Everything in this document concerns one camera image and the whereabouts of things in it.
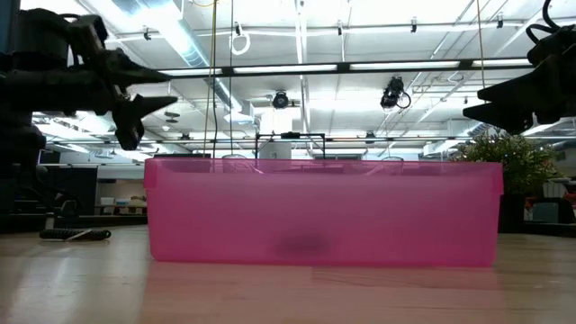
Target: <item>table surface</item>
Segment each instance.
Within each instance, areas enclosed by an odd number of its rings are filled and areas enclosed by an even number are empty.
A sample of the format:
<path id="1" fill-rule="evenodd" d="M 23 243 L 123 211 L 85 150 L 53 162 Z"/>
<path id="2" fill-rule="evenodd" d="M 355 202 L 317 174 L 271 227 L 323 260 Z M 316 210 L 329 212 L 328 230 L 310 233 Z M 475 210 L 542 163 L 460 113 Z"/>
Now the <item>table surface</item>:
<path id="1" fill-rule="evenodd" d="M 492 269 L 151 260 L 146 227 L 100 242 L 0 236 L 0 323 L 575 323 L 576 240 L 499 238 Z"/>

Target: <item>ceiling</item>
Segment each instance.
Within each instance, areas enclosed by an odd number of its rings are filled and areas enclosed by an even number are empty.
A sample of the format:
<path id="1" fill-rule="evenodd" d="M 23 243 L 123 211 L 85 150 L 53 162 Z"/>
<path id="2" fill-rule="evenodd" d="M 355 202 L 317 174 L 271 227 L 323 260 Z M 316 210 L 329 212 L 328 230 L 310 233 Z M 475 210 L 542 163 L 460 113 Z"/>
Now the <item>ceiling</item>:
<path id="1" fill-rule="evenodd" d="M 194 33 L 201 51 L 209 58 L 213 14 L 213 7 L 209 4 L 212 0 L 174 1 L 183 22 Z M 456 23 L 461 27 L 476 28 L 477 4 L 470 0 L 305 0 L 300 14 L 294 0 L 220 0 L 216 11 L 216 32 L 219 35 L 215 41 L 215 65 L 237 67 L 336 63 L 342 61 L 343 57 L 346 62 L 476 59 L 482 53 L 486 58 L 524 57 L 533 43 L 524 33 L 517 33 L 517 30 L 535 14 L 539 14 L 543 0 L 479 1 L 482 25 L 495 23 L 499 14 L 504 20 L 502 28 L 482 29 L 482 44 L 477 29 L 446 31 Z M 23 9 L 33 7 L 44 7 L 57 13 L 100 14 L 112 35 L 111 41 L 107 43 L 110 49 L 119 47 L 133 60 L 150 68 L 190 67 L 178 52 L 182 44 L 170 41 L 166 33 L 163 33 L 166 28 L 150 27 L 148 31 L 153 38 L 143 38 L 145 24 L 163 26 L 162 23 L 178 17 L 156 12 L 153 18 L 128 16 L 113 0 L 22 0 Z M 570 16 L 569 13 L 576 13 L 576 2 L 553 1 L 550 15 L 559 24 L 576 21 L 576 14 Z M 410 32 L 413 19 L 416 19 L 418 25 L 415 33 Z M 250 38 L 249 48 L 241 55 L 230 52 L 230 28 L 234 28 L 235 22 L 240 24 Z M 340 23 L 351 30 L 369 27 L 371 32 L 350 32 L 340 37 Z M 303 45 L 299 58 L 296 29 L 303 24 L 306 31 L 301 34 Z M 433 31 L 427 26 L 430 24 L 444 29 Z M 234 40 L 237 50 L 244 46 L 243 38 Z M 305 77 L 305 87 L 302 87 L 299 76 L 244 76 L 231 80 L 223 78 L 221 82 L 231 89 L 235 98 L 251 101 L 256 117 L 271 112 L 270 95 L 274 95 L 277 90 L 285 90 L 289 98 L 298 103 L 296 107 L 288 108 L 289 113 L 283 114 L 283 118 L 292 118 L 293 131 L 305 131 L 302 118 L 302 111 L 305 111 L 310 115 L 307 131 L 323 132 L 330 137 L 364 136 L 367 131 L 375 131 L 378 136 L 457 136 L 462 130 L 478 124 L 462 116 L 464 107 L 482 103 L 476 98 L 476 91 L 528 72 L 530 70 L 524 69 L 485 71 L 483 74 L 415 71 L 396 74 L 313 75 Z M 408 109 L 385 114 L 379 102 L 383 89 L 392 77 L 402 77 L 406 87 L 412 85 L 409 89 L 412 105 Z M 464 77 L 467 81 L 455 89 L 458 81 Z M 303 88 L 307 95 L 302 109 L 300 102 Z M 201 79 L 178 79 L 170 86 L 138 85 L 130 91 L 144 96 L 170 93 L 180 97 L 178 103 L 152 113 L 143 120 L 149 138 L 177 139 L 189 133 L 193 139 L 203 139 L 204 125 L 207 125 L 208 138 L 213 138 L 215 131 L 219 138 L 230 137 L 230 125 L 224 120 L 224 115 L 228 114 L 227 103 L 217 100 L 214 117 L 212 100 L 207 100 L 209 87 Z M 177 118 L 178 123 L 166 122 L 166 110 L 181 115 Z M 463 127 L 455 129 L 452 127 L 453 122 L 460 122 Z M 537 135 L 558 133 L 554 130 L 562 134 L 573 131 L 572 121 L 561 122 Z M 256 131 L 256 127 L 251 124 L 232 125 L 233 138 L 254 137 Z M 425 141 L 402 142 L 395 145 L 394 149 L 418 150 L 426 144 Z M 348 146 L 366 148 L 363 142 Z M 385 149 L 387 144 L 370 147 Z M 187 146 L 185 149 L 197 149 L 197 146 Z"/>

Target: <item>green plant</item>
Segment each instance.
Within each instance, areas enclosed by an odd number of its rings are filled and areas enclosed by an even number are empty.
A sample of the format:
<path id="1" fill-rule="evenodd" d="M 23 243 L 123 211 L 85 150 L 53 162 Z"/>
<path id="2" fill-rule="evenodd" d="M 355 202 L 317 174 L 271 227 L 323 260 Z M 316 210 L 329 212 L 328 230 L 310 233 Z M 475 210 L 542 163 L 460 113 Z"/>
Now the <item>green plant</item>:
<path id="1" fill-rule="evenodd" d="M 533 193 L 557 175 L 552 148 L 536 148 L 523 136 L 483 134 L 460 145 L 452 160 L 501 163 L 506 194 Z"/>

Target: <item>pink plastic bin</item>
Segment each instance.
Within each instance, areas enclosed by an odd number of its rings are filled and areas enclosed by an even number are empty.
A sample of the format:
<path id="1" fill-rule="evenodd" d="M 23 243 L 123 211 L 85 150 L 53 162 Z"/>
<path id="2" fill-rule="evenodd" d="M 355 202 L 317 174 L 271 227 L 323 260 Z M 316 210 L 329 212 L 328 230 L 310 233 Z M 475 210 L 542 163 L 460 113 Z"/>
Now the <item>pink plastic bin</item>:
<path id="1" fill-rule="evenodd" d="M 160 261 L 491 266 L 502 169 L 155 157 L 144 185 Z"/>

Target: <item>potted plant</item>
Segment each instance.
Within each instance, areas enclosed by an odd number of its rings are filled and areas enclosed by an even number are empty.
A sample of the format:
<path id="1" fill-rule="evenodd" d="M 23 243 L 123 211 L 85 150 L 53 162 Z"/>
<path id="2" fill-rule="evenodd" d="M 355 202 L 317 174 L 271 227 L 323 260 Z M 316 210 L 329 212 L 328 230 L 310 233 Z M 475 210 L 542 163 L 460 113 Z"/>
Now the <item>potted plant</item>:
<path id="1" fill-rule="evenodd" d="M 557 174 L 554 151 L 535 147 L 523 136 L 482 134 L 458 147 L 455 161 L 502 164 L 504 194 L 500 198 L 499 232 L 520 232 L 528 194 L 540 192 L 542 184 Z"/>

